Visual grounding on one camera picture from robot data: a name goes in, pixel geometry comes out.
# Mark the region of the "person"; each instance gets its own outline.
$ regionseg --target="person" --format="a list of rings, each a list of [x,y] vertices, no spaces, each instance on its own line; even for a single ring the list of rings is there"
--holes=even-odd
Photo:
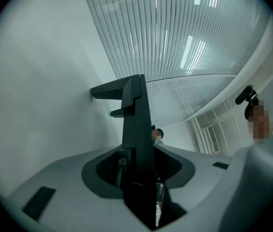
[[[164,132],[158,128],[156,129],[155,125],[152,125],[152,140],[160,140],[164,137]]]
[[[256,143],[259,139],[267,139],[273,134],[273,122],[270,122],[269,112],[264,110],[262,101],[253,99],[246,107],[244,116]]]

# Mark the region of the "black rectangular slot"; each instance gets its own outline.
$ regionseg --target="black rectangular slot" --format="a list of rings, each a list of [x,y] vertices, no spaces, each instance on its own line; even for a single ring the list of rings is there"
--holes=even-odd
[[[22,211],[38,221],[55,192],[53,188],[41,187],[22,208]]]
[[[213,166],[217,168],[227,169],[229,167],[228,164],[222,163],[222,162],[216,162],[213,164]]]

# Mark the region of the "ribbed glass ceiling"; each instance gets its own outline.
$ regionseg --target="ribbed glass ceiling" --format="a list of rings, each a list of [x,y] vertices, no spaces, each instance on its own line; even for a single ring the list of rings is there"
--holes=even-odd
[[[253,54],[270,16],[260,0],[86,1],[116,77],[145,74],[148,82],[201,74],[227,74],[230,81]],[[220,91],[227,82],[211,81]],[[207,102],[213,98],[212,90],[201,91],[208,92]]]

